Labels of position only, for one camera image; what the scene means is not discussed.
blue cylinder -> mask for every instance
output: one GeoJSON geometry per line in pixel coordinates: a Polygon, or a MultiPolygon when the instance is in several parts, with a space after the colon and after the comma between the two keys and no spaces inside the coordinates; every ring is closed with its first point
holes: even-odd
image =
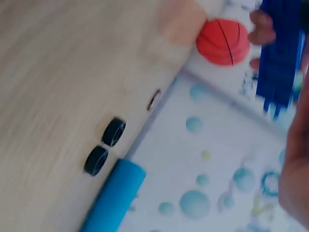
{"type": "Polygon", "coordinates": [[[140,166],[126,159],[118,160],[81,232],[116,232],[145,177],[140,166]]]}

skin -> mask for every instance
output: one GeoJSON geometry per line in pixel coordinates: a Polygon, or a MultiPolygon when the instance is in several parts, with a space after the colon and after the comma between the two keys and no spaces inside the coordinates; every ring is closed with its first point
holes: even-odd
{"type": "MultiPolygon", "coordinates": [[[[271,18],[261,10],[250,14],[255,29],[248,39],[255,45],[264,45],[276,40],[271,18]]],[[[305,79],[296,115],[289,129],[286,156],[279,179],[279,204],[307,230],[309,230],[309,44],[305,45],[301,70],[305,79]]],[[[252,68],[258,70],[259,59],[251,60],[252,68]]]]}

play mat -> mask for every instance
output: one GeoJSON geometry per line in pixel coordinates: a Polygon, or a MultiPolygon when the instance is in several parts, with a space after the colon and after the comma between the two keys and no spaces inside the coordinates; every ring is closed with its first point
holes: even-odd
{"type": "MultiPolygon", "coordinates": [[[[222,18],[250,31],[258,4],[228,1],[222,18]]],[[[127,155],[147,176],[119,232],[305,231],[278,205],[295,107],[263,112],[248,65],[259,53],[222,67],[193,50],[127,155]]]]}

red ball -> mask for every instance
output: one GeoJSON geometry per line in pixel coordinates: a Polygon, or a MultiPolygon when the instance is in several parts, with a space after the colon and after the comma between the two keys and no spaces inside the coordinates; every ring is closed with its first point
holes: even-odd
{"type": "Polygon", "coordinates": [[[233,20],[215,19],[203,26],[197,38],[198,52],[210,62],[234,65],[242,62],[249,50],[246,27],[233,20]]]}

blue circle print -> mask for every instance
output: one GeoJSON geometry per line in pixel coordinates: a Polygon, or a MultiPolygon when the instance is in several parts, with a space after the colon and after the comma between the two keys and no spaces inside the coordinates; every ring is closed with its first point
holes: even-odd
{"type": "Polygon", "coordinates": [[[223,199],[223,205],[225,208],[233,208],[235,205],[235,201],[231,196],[225,197],[223,199]]]}
{"type": "Polygon", "coordinates": [[[203,122],[199,117],[189,117],[185,122],[187,130],[191,133],[200,133],[203,130],[203,122]]]}
{"type": "Polygon", "coordinates": [[[172,216],[175,209],[172,203],[163,202],[159,205],[159,213],[163,216],[172,216]]]}
{"type": "Polygon", "coordinates": [[[182,212],[191,219],[205,217],[209,213],[210,207],[209,198],[197,190],[187,191],[180,199],[182,212]]]}
{"type": "Polygon", "coordinates": [[[196,84],[190,89],[190,97],[193,101],[200,102],[207,94],[207,89],[201,84],[196,84]]]}
{"type": "Polygon", "coordinates": [[[207,175],[205,174],[200,174],[197,176],[197,185],[201,186],[201,187],[206,187],[207,185],[209,185],[209,178],[207,175]]]}
{"type": "Polygon", "coordinates": [[[248,168],[239,168],[233,175],[233,181],[239,191],[250,192],[255,185],[253,172],[248,168]]]}
{"type": "Polygon", "coordinates": [[[279,163],[281,164],[281,166],[283,166],[284,164],[284,158],[285,158],[285,150],[283,150],[279,155],[279,163]]]}

